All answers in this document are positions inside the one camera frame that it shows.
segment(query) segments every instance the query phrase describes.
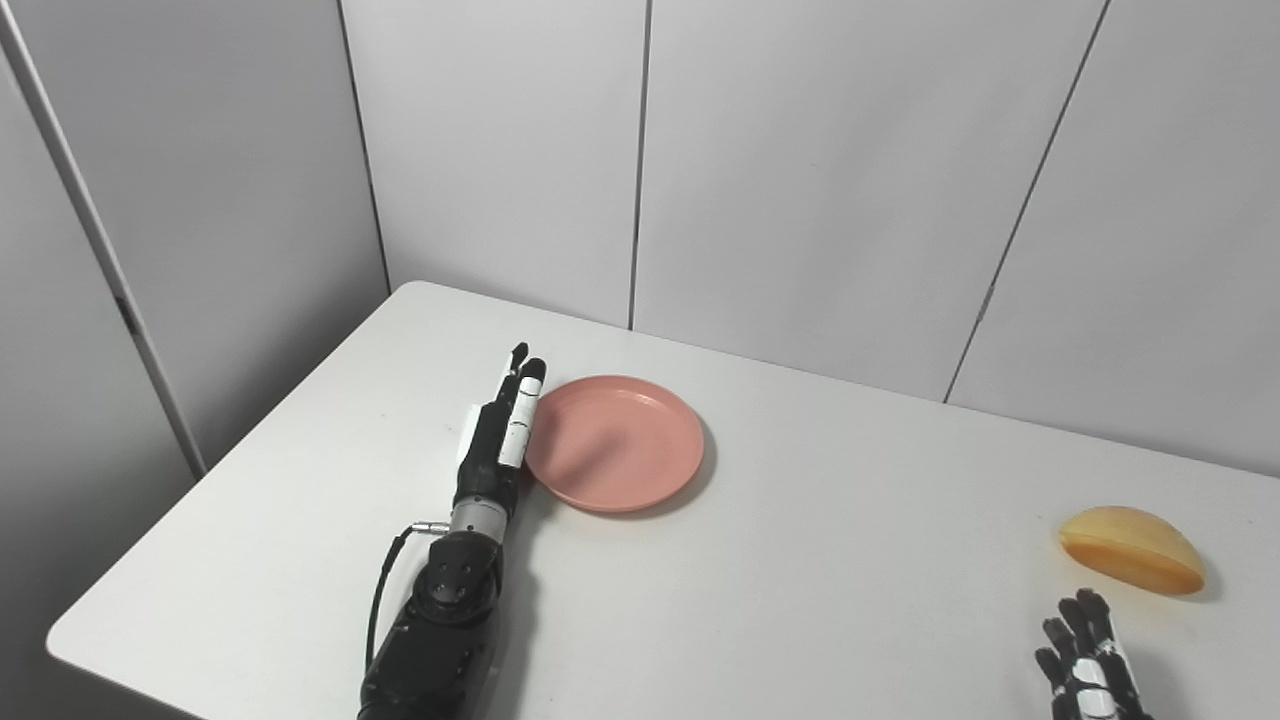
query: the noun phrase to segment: robotic arm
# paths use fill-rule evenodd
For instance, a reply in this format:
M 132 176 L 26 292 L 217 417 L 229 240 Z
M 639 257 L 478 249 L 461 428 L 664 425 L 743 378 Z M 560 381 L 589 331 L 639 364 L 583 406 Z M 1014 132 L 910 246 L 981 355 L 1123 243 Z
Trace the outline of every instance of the robotic arm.
M 448 530 L 431 544 L 381 650 L 369 657 L 381 588 L 399 548 L 413 532 L 442 534 L 442 528 L 415 524 L 392 543 L 374 597 L 357 720 L 463 720 L 475 708 L 498 638 L 502 541 L 547 377 L 547 364 L 526 363 L 527 355 L 525 343 L 512 351 L 497 397 L 480 409 L 458 466 Z
M 1053 691 L 1053 720 L 1153 720 L 1142 710 L 1102 596 L 1084 588 L 1057 603 L 1061 618 L 1044 620 L 1053 648 L 1036 661 Z

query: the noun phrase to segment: white wall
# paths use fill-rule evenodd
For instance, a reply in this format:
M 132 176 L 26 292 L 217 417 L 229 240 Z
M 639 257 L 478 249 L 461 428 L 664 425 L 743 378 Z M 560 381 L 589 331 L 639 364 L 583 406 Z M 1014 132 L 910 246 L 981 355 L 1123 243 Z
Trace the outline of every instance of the white wall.
M 635 328 L 942 400 L 1101 0 L 657 0 Z
M 392 284 L 627 324 L 645 0 L 344 0 Z
M 45 652 L 192 475 L 3 55 L 0 337 L 0 717 L 174 717 Z
M 1114 3 L 952 402 L 1280 475 L 1280 5 Z
M 387 295 L 338 6 L 10 4 L 211 464 Z

